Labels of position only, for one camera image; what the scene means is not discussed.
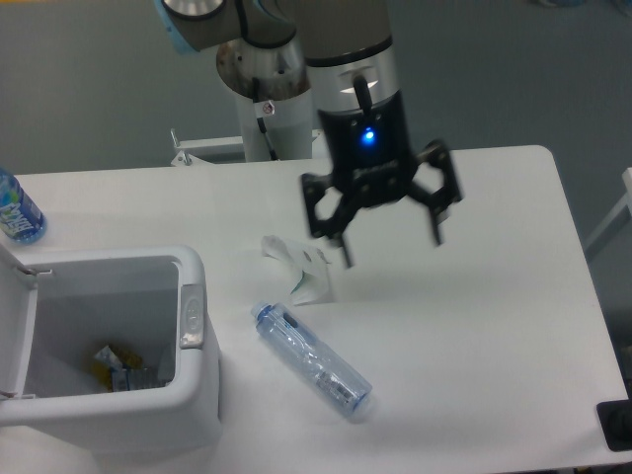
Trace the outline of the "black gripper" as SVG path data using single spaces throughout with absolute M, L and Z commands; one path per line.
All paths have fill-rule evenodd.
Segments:
M 300 176 L 309 235 L 326 238 L 341 250 L 350 269 L 355 262 L 345 233 L 358 211 L 407 195 L 427 208 L 434 244 L 441 245 L 439 226 L 447 218 L 449 207 L 462 201 L 463 193 L 444 141 L 431 141 L 414 159 L 402 94 L 398 92 L 374 105 L 368 115 L 361 111 L 320 111 L 318 117 L 332 172 Z M 418 169 L 416 162 L 441 172 L 442 184 L 436 191 L 412 181 Z

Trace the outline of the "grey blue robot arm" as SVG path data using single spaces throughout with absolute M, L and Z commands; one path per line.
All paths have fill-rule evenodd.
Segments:
M 448 147 L 414 152 L 382 1 L 159 1 L 175 47 L 227 52 L 233 89 L 252 103 L 310 91 L 332 169 L 300 179 L 310 234 L 344 248 L 363 208 L 411 198 L 432 228 L 462 198 Z

